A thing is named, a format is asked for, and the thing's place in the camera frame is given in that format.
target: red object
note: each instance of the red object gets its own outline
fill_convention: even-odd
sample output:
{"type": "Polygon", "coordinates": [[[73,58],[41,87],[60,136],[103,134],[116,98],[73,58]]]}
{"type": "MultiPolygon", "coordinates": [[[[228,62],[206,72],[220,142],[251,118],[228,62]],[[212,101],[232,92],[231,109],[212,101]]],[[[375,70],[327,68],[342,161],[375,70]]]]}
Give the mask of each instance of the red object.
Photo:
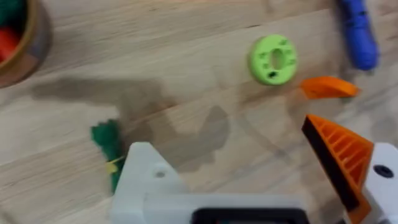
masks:
{"type": "Polygon", "coordinates": [[[9,58],[14,53],[18,43],[19,38],[12,29],[0,28],[0,61],[9,58]]]}

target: black panel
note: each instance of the black panel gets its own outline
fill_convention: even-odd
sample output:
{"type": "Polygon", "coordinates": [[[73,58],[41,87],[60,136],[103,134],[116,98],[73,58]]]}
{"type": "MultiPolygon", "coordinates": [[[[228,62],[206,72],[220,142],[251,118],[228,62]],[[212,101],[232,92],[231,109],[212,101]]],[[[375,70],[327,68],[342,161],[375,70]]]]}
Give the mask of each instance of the black panel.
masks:
{"type": "Polygon", "coordinates": [[[349,186],[349,183],[337,162],[331,155],[326,144],[323,142],[322,137],[308,118],[304,121],[302,131],[310,142],[312,149],[315,151],[331,183],[335,187],[341,202],[348,212],[354,210],[359,206],[359,201],[349,186]]]}
{"type": "Polygon", "coordinates": [[[307,215],[297,208],[201,208],[192,215],[192,224],[220,222],[309,224],[307,215]]]}

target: wood grain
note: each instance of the wood grain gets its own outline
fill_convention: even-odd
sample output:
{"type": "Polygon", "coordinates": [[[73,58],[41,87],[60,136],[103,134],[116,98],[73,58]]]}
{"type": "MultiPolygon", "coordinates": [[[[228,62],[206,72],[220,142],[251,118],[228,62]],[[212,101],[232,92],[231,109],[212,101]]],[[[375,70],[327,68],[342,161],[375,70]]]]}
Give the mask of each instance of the wood grain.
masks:
{"type": "Polygon", "coordinates": [[[116,118],[126,145],[149,141],[194,192],[291,194],[314,223],[342,211],[300,131],[315,113],[398,144],[397,3],[368,0],[382,50],[351,68],[329,1],[45,0],[54,42],[30,79],[0,90],[0,212],[13,223],[109,223],[108,175],[90,126],[116,118]],[[299,66],[286,85],[256,83],[253,42],[283,34],[299,66]],[[307,101],[308,77],[362,89],[307,101]]]}

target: green ring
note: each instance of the green ring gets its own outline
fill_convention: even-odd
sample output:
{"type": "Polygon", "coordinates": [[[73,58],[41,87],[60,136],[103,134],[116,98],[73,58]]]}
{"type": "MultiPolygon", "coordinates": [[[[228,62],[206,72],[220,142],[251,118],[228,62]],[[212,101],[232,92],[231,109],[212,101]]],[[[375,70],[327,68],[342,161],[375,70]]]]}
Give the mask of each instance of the green ring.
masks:
{"type": "Polygon", "coordinates": [[[256,41],[249,55],[249,68],[254,78],[266,85],[287,83],[296,72],[297,54],[293,44],[283,35],[273,34],[256,41]],[[280,68],[274,68],[271,55],[281,52],[280,68]]]}

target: blue toy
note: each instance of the blue toy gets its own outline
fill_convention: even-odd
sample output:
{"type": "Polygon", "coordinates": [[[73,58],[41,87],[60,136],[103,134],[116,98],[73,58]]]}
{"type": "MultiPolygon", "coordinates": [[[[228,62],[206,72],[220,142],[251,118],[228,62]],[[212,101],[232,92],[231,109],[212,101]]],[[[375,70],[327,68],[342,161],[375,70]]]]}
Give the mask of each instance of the blue toy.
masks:
{"type": "Polygon", "coordinates": [[[338,0],[343,17],[343,32],[354,66],[361,70],[374,69],[379,49],[371,31],[369,16],[363,0],[338,0]]]}

